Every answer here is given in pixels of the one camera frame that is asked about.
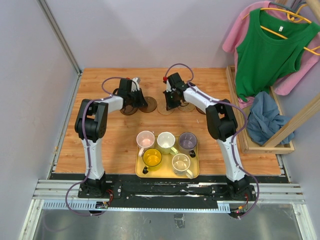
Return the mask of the purple black cup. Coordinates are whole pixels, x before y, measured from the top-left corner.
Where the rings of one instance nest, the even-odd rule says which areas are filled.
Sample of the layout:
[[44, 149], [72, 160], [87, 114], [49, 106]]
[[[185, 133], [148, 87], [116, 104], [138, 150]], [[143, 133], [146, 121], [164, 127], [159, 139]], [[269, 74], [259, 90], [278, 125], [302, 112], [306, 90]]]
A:
[[191, 132], [184, 132], [178, 137], [178, 150], [191, 158], [196, 157], [195, 148], [197, 144], [198, 139]]

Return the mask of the white cream cup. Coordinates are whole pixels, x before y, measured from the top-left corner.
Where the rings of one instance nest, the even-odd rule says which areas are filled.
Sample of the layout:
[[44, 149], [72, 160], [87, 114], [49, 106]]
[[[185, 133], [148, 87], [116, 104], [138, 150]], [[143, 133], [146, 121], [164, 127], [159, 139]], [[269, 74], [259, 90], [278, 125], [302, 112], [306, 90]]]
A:
[[175, 143], [176, 143], [176, 138], [170, 132], [167, 132], [167, 131], [162, 132], [157, 137], [158, 149], [164, 155], [166, 155], [166, 154], [177, 155], [178, 154], [178, 150], [174, 147]]

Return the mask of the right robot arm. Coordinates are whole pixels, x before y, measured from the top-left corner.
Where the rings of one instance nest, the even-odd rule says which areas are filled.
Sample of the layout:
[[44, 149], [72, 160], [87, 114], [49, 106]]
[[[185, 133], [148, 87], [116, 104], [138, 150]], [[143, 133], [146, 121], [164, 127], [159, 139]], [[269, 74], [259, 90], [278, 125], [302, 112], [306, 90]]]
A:
[[177, 108], [182, 101], [195, 105], [206, 115], [210, 136], [220, 147], [227, 177], [227, 196], [238, 200], [245, 194], [250, 201], [256, 200], [259, 193], [250, 185], [249, 174], [244, 170], [237, 147], [238, 123], [229, 100], [218, 100], [201, 91], [193, 83], [185, 83], [176, 72], [163, 77], [166, 90], [163, 92], [166, 109]]

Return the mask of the pink cup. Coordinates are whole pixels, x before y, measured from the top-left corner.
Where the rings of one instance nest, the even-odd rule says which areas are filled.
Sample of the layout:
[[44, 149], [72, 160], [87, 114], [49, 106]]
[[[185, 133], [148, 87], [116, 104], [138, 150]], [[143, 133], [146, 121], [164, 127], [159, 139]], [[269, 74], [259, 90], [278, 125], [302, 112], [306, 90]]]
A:
[[142, 157], [146, 150], [154, 148], [155, 135], [148, 130], [141, 131], [136, 137], [136, 143], [139, 148], [138, 156]]

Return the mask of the woven coaster back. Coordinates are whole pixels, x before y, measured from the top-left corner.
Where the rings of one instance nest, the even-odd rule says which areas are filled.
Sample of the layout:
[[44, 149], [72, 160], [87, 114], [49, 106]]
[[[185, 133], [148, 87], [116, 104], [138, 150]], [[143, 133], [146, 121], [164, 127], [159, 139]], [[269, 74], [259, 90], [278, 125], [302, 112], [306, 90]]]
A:
[[157, 111], [164, 116], [168, 116], [174, 112], [174, 109], [167, 110], [167, 104], [165, 101], [161, 101], [157, 104]]

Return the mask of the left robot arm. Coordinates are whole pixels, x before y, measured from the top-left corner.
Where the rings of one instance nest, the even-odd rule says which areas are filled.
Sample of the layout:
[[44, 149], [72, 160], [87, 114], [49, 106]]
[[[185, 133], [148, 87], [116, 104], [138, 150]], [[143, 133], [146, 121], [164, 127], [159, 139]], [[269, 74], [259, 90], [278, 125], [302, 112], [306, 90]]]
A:
[[148, 104], [140, 88], [140, 78], [122, 78], [119, 87], [109, 96], [97, 99], [83, 99], [77, 114], [74, 130], [81, 139], [86, 170], [84, 180], [79, 184], [79, 198], [102, 198], [107, 193], [106, 172], [102, 160], [102, 138], [107, 130], [108, 114]]

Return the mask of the woven coaster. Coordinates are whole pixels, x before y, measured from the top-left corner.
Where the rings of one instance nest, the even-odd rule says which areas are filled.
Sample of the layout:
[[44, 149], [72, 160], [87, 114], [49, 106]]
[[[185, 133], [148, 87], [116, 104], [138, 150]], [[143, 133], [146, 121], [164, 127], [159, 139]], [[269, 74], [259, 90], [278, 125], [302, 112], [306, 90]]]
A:
[[192, 103], [186, 103], [184, 105], [180, 105], [178, 109], [182, 112], [192, 112], [196, 108]]
[[168, 116], [174, 112], [174, 109], [167, 110], [167, 104], [165, 101], [161, 101], [157, 104], [157, 111], [164, 116]]

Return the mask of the dark brown coaster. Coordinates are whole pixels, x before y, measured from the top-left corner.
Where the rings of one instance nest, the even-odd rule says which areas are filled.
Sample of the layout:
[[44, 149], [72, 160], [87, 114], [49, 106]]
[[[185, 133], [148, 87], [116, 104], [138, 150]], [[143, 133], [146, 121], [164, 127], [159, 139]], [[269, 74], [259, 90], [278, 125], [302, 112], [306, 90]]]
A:
[[196, 110], [197, 110], [200, 114], [206, 115], [206, 113], [205, 113], [204, 111], [202, 111], [200, 108], [196, 107]]
[[131, 116], [138, 111], [137, 107], [132, 107], [131, 105], [126, 106], [125, 108], [121, 109], [120, 112], [125, 116]]
[[157, 101], [151, 96], [146, 96], [144, 99], [147, 106], [140, 107], [139, 110], [143, 113], [152, 113], [157, 108]]

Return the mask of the woven coaster front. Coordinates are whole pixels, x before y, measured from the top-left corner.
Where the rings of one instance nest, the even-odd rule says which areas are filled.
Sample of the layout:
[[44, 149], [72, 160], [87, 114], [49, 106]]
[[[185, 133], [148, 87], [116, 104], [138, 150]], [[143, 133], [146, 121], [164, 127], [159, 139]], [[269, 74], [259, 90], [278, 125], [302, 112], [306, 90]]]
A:
[[192, 103], [186, 103], [184, 105], [180, 105], [178, 109], [182, 112], [192, 112], [196, 108]]

